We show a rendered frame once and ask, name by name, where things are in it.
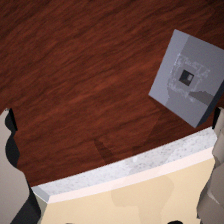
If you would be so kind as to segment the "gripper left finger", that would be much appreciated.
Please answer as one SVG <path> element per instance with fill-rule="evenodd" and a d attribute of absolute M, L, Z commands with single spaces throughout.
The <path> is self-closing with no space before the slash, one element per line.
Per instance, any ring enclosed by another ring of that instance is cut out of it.
<path fill-rule="evenodd" d="M 13 110 L 6 108 L 0 115 L 0 224 L 37 224 L 41 217 L 38 201 L 24 173 L 17 169 L 16 131 Z"/>

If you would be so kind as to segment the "grey flat panel with square hole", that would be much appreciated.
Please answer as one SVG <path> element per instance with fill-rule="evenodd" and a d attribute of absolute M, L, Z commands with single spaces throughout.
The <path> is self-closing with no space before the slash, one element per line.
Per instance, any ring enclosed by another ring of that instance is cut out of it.
<path fill-rule="evenodd" d="M 149 95 L 196 128 L 223 92 L 224 50 L 175 29 Z"/>

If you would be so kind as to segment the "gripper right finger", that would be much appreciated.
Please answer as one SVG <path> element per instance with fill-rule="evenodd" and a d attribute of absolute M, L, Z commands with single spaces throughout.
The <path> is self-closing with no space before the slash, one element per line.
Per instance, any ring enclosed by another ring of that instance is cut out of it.
<path fill-rule="evenodd" d="M 215 164 L 210 178 L 200 193 L 197 219 L 200 224 L 224 224 L 224 109 L 216 107 L 212 129 L 217 140 L 212 149 Z M 199 218 L 200 217 L 200 218 Z"/>

